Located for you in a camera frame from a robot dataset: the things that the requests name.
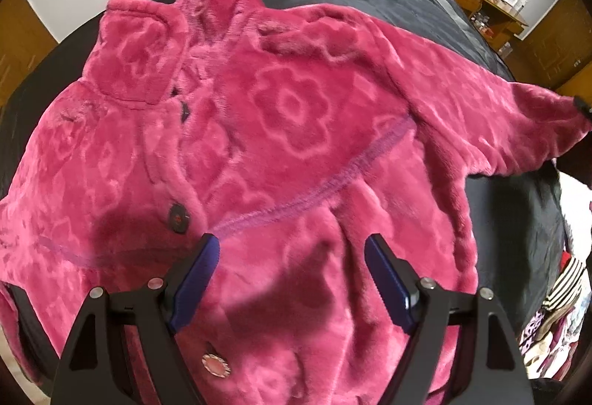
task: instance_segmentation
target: clutter on desk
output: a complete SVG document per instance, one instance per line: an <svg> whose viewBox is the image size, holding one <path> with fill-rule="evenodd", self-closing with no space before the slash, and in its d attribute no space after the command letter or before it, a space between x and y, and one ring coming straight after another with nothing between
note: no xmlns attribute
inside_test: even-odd
<svg viewBox="0 0 592 405"><path fill-rule="evenodd" d="M489 27L489 16L482 11L476 12L471 16L471 22L476 30L478 30L483 37L494 37L494 32Z"/></svg>
<svg viewBox="0 0 592 405"><path fill-rule="evenodd" d="M521 12L524 9L524 6L528 0L519 0L518 3L514 6L514 11Z"/></svg>

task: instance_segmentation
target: wooden door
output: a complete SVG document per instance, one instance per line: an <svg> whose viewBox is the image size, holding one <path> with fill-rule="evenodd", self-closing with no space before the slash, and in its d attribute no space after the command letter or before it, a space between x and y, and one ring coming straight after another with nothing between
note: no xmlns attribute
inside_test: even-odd
<svg viewBox="0 0 592 405"><path fill-rule="evenodd" d="M592 17L582 0L558 0L522 42L512 43L540 84L556 89L592 61Z"/></svg>
<svg viewBox="0 0 592 405"><path fill-rule="evenodd" d="M558 90L564 96L580 96L592 103L592 63L573 76Z"/></svg>
<svg viewBox="0 0 592 405"><path fill-rule="evenodd" d="M27 0L0 1L0 107L56 45Z"/></svg>

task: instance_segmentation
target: metal screw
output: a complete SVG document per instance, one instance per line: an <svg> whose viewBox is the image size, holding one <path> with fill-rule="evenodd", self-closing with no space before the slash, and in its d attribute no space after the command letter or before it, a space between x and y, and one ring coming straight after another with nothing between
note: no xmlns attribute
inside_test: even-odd
<svg viewBox="0 0 592 405"><path fill-rule="evenodd" d="M490 290L489 288L480 289L479 294L481 295L482 298L485 298L485 299L493 299L493 297L495 296L493 291Z"/></svg>
<svg viewBox="0 0 592 405"><path fill-rule="evenodd" d="M101 298L103 296L103 289L101 287L95 287L88 294L91 298Z"/></svg>
<svg viewBox="0 0 592 405"><path fill-rule="evenodd" d="M165 284L165 282L162 280L162 278L152 278L148 282L148 288L159 289L159 288L162 288L162 285L164 285L164 284Z"/></svg>
<svg viewBox="0 0 592 405"><path fill-rule="evenodd" d="M421 280L419 280L419 284L424 287L425 289L434 289L436 288L436 281L433 280L432 278L421 278Z"/></svg>

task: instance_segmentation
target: embossed flower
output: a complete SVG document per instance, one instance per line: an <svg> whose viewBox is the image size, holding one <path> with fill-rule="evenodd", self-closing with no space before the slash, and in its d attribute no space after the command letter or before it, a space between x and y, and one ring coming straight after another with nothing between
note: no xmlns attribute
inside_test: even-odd
<svg viewBox="0 0 592 405"><path fill-rule="evenodd" d="M323 153L329 145L330 104L319 82L298 78L289 68L265 71L261 81L253 101L268 134L298 156Z"/></svg>

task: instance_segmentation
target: bed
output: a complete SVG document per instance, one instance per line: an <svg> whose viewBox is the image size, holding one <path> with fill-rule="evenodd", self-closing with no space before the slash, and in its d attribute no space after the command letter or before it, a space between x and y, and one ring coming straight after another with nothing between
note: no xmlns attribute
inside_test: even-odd
<svg viewBox="0 0 592 405"><path fill-rule="evenodd" d="M174 0L156 0L172 3ZM315 3L351 6L452 49L506 80L509 69L467 21L454 0L263 0L286 9ZM82 72L98 32L96 16L68 36L20 85L0 121L0 199L10 186L27 141L51 101ZM566 230L561 187L551 162L511 177L471 176L466 182L478 243L480 286L499 296L519 336L555 282ZM57 355L26 293L11 287L21 340L51 389Z"/></svg>

